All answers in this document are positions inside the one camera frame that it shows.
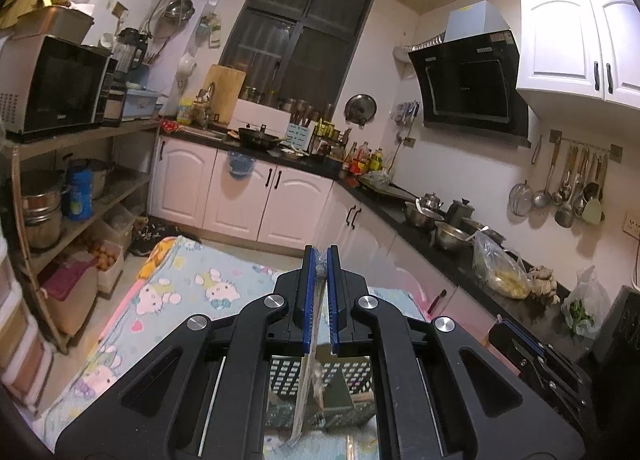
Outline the dark kitchen window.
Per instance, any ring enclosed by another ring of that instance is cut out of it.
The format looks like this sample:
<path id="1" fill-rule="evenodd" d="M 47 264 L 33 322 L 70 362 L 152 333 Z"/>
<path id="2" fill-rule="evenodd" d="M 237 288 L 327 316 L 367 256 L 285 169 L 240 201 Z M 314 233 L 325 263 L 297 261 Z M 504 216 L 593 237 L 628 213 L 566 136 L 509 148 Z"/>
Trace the dark kitchen window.
<path id="1" fill-rule="evenodd" d="M 372 1 L 246 0 L 220 61 L 244 72 L 239 98 L 332 113 Z"/>

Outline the black wok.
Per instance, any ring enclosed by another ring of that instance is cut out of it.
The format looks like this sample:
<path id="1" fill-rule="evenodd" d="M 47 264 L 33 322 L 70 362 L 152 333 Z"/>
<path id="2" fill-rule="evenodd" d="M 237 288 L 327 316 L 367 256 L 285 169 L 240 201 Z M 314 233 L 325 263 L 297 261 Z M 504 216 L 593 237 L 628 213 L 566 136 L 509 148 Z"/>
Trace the black wok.
<path id="1" fill-rule="evenodd" d="M 270 135 L 266 132 L 266 126 L 263 124 L 259 130 L 251 128 L 239 128 L 239 137 L 241 143 L 250 149 L 268 151 L 276 148 L 281 144 L 283 137 Z"/>

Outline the hanging strainer ladle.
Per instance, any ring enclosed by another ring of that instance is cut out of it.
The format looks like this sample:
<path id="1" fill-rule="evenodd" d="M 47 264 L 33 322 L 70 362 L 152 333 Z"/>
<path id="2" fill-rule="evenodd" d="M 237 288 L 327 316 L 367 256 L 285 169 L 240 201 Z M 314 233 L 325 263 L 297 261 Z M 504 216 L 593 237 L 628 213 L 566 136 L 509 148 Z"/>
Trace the hanging strainer ladle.
<path id="1" fill-rule="evenodd" d="M 528 173 L 532 173 L 535 169 L 535 165 L 538 161 L 541 150 L 541 145 L 542 136 L 539 135 L 532 154 L 532 158 L 530 158 Z M 533 191 L 532 187 L 530 187 L 528 183 L 528 177 L 526 177 L 524 181 L 516 183 L 511 188 L 508 206 L 510 212 L 514 215 L 514 217 L 526 217 L 526 215 L 533 208 Z"/>

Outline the steel pot on counter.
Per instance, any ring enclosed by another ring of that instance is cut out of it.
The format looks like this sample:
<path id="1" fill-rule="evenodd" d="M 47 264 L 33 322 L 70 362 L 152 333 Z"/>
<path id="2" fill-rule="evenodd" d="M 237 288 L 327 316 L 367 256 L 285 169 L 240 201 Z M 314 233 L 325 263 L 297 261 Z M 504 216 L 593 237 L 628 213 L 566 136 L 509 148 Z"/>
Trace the steel pot on counter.
<path id="1" fill-rule="evenodd" d="M 438 212 L 422 207 L 419 198 L 405 201 L 404 214 L 410 226 L 423 229 L 425 232 L 431 232 L 437 222 L 444 220 Z"/>

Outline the green hanging spatula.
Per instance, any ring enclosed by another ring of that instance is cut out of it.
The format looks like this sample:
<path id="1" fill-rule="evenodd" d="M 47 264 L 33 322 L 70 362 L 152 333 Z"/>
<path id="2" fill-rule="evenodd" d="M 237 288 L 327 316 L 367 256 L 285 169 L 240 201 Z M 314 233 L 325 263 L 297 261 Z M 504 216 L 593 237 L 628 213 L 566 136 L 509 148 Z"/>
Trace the green hanging spatula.
<path id="1" fill-rule="evenodd" d="M 605 182 L 605 176 L 608 172 L 608 156 L 602 157 L 600 172 L 597 177 L 597 188 L 588 195 L 584 211 L 582 211 L 582 219 L 591 225 L 599 225 L 602 219 L 602 203 L 601 191 Z"/>

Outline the clear plastic bag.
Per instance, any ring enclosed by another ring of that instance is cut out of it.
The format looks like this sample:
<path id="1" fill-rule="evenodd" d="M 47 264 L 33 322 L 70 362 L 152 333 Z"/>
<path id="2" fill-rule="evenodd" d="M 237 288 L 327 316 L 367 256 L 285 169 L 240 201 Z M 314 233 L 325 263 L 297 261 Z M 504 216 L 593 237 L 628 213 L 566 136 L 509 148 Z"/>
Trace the clear plastic bag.
<path id="1" fill-rule="evenodd" d="M 473 271 L 491 290 L 513 300 L 524 300 L 532 287 L 521 264 L 512 259 L 485 232 L 474 236 Z"/>

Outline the black range hood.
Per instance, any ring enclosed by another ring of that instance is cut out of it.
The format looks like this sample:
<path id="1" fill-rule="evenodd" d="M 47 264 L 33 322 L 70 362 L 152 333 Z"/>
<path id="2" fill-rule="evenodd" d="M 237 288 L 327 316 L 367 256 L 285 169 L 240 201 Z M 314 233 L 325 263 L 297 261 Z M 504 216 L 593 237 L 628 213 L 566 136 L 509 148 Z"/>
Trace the black range hood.
<path id="1" fill-rule="evenodd" d="M 529 147 L 528 106 L 516 90 L 520 53 L 511 30 L 425 46 L 409 58 L 425 128 Z"/>

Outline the hello kitty table cloth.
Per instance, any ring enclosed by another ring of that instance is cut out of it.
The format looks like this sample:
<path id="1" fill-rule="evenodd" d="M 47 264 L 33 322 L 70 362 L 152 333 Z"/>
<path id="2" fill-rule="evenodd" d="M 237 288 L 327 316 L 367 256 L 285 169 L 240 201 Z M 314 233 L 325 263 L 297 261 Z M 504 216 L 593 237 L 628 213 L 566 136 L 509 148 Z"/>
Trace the hello kitty table cloth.
<path id="1" fill-rule="evenodd" d="M 276 287 L 280 269 L 253 263 L 186 237 L 167 238 L 153 250 L 137 281 L 103 329 L 85 366 L 32 428 L 49 448 L 81 413 L 186 318 L 230 317 Z M 352 425 L 323 430 L 316 418 L 295 444 L 288 443 L 297 395 L 299 362 L 279 357 L 271 368 L 268 459 L 375 459 L 373 406 L 357 404 Z"/>

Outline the blue canister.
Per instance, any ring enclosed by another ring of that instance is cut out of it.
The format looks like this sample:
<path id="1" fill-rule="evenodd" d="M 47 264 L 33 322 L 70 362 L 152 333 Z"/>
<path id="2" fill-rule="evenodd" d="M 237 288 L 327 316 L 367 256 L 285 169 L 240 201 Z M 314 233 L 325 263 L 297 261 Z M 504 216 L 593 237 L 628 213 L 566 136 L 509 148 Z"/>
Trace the blue canister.
<path id="1" fill-rule="evenodd" d="M 93 173 L 88 159 L 72 161 L 67 170 L 67 216 L 72 221 L 85 221 L 93 215 Z"/>

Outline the green plastic utensil basket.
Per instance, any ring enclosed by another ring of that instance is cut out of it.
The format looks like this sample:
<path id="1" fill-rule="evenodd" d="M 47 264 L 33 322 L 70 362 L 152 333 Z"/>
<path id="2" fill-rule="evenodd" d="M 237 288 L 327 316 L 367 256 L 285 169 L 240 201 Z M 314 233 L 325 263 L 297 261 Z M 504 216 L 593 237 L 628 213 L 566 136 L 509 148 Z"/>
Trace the green plastic utensil basket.
<path id="1" fill-rule="evenodd" d="M 265 427 L 291 431 L 302 361 L 294 357 L 271 359 Z M 311 369 L 310 388 L 303 409 L 304 431 L 332 431 L 366 424 L 375 415 L 375 398 L 370 359 L 367 357 L 316 360 Z"/>

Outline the white upper cabinet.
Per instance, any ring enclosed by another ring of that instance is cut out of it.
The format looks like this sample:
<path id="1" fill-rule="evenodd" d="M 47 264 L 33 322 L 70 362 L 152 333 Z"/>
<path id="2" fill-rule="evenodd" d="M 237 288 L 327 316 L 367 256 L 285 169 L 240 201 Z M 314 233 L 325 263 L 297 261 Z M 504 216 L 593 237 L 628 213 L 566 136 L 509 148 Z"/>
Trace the white upper cabinet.
<path id="1" fill-rule="evenodd" d="M 639 10 L 632 0 L 521 0 L 518 92 L 639 107 Z"/>

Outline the black microwave oven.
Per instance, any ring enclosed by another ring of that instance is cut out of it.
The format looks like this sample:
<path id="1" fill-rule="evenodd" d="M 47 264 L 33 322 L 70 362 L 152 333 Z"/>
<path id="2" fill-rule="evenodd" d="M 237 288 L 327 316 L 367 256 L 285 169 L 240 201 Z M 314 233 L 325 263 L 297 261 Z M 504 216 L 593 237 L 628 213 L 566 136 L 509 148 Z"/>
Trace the black microwave oven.
<path id="1" fill-rule="evenodd" d="M 1 50 L 1 120 L 29 139 L 94 124 L 108 56 L 41 35 L 10 39 Z"/>

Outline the stacked steel pots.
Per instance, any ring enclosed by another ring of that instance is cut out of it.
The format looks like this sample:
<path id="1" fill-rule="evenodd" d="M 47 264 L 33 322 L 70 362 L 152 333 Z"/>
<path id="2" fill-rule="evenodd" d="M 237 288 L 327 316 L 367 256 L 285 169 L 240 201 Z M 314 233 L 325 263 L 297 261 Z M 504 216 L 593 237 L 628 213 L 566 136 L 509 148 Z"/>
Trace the stacked steel pots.
<path id="1" fill-rule="evenodd" d="M 29 248 L 53 247 L 62 234 L 64 176 L 60 170 L 32 170 L 21 174 L 23 217 Z"/>

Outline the hanging pot lid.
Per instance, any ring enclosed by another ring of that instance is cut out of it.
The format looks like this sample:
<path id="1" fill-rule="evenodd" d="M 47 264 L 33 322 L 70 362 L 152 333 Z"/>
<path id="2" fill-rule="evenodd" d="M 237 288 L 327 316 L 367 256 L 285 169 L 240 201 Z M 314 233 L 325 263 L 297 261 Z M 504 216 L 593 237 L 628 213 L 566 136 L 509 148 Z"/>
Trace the hanging pot lid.
<path id="1" fill-rule="evenodd" d="M 349 98 L 344 108 L 344 117 L 347 122 L 363 127 L 375 117 L 378 105 L 369 94 L 356 94 Z"/>

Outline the wooden chopstick pair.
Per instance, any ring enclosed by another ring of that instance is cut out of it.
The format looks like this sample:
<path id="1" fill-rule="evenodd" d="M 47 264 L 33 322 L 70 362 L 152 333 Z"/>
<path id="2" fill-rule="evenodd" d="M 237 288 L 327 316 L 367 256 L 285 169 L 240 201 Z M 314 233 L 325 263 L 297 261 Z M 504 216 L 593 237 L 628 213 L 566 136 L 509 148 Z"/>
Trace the wooden chopstick pair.
<path id="1" fill-rule="evenodd" d="M 314 358 L 318 344 L 318 334 L 320 330 L 322 301 L 324 288 L 326 287 L 326 262 L 320 260 L 314 265 L 314 301 L 312 301 L 310 344 L 309 350 L 300 361 L 300 377 L 294 411 L 292 433 L 288 439 L 288 446 L 293 447 L 303 434 L 306 406 L 309 395 L 312 393 L 312 382 L 314 382 Z"/>

